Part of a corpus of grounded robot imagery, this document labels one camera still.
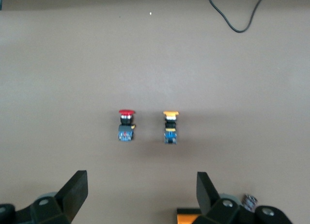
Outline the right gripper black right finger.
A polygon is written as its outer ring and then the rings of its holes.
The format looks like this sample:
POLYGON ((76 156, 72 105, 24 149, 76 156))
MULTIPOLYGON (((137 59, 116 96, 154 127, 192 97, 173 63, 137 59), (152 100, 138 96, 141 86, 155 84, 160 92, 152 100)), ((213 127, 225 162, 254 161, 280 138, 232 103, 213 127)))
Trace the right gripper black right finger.
POLYGON ((255 215, 232 195, 219 195, 206 172, 197 172, 196 198, 201 215, 195 224, 254 224, 255 215))

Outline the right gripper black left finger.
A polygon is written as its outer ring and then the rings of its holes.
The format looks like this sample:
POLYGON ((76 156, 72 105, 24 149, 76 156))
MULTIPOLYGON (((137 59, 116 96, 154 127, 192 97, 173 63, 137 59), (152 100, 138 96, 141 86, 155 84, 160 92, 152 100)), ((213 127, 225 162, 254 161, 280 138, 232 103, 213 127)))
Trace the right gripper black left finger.
POLYGON ((15 213, 17 224, 70 224, 88 196, 88 175, 79 170, 53 196, 45 195, 15 213))

